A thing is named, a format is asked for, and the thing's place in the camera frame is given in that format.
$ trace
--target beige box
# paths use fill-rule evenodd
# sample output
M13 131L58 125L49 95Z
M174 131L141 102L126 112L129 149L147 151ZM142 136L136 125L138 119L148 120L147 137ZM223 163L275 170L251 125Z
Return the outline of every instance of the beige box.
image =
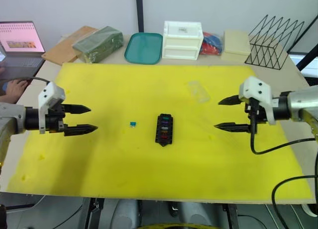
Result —
M224 50L221 59L244 63L250 55L248 34L240 30L226 30L224 32Z

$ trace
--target blue fuse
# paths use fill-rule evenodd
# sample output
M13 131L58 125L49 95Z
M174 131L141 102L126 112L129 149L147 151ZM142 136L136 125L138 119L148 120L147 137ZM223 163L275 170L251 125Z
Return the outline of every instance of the blue fuse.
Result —
M136 122L134 122L134 121L130 122L130 127L135 128L136 127Z

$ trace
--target laptop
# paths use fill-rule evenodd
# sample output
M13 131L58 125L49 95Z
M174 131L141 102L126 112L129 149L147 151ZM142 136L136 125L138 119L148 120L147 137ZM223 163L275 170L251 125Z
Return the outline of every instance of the laptop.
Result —
M5 71L0 79L34 76L44 63L45 53L32 21L0 22L0 45Z

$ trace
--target person's arm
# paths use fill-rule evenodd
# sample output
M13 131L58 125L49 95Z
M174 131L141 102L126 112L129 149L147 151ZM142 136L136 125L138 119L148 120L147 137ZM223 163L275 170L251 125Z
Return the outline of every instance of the person's arm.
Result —
M20 82L19 80L10 81L6 87L6 95L0 96L0 102L15 104L27 86L28 82L25 80Z

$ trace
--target white plastic drawer unit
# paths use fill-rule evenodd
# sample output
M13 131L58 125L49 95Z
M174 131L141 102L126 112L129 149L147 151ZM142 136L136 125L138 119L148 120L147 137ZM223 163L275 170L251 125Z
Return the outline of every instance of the white plastic drawer unit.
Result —
M202 41L203 32L200 22L165 21L162 57L196 60Z

